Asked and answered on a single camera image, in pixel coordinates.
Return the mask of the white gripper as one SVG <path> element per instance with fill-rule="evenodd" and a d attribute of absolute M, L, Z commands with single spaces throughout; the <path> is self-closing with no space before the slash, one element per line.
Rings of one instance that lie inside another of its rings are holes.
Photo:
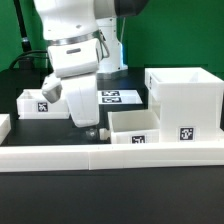
<path fill-rule="evenodd" d="M 99 123 L 97 77 L 95 73 L 61 80 L 63 93 L 74 124 L 81 128 Z M 96 129 L 86 131 L 88 140 L 96 140 Z"/>

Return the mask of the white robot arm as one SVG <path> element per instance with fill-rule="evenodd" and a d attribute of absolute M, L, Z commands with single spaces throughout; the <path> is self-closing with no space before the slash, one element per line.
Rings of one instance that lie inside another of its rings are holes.
<path fill-rule="evenodd" d="M 97 21 L 138 15 L 149 0 L 34 0 L 53 73 L 43 95 L 50 102 L 65 97 L 78 128 L 100 121 L 97 71 L 110 56 Z"/>

